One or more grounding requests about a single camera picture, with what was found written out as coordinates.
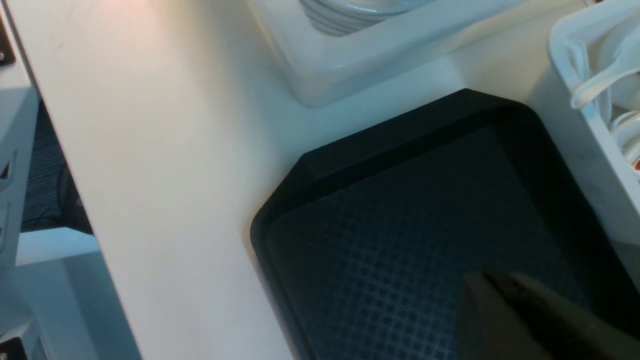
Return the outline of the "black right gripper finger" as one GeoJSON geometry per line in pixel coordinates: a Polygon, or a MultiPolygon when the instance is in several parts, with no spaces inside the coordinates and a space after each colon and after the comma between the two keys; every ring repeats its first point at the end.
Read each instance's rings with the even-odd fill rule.
{"type": "Polygon", "coordinates": [[[639,341],[523,273],[464,274],[460,360],[637,360],[639,341]]]}

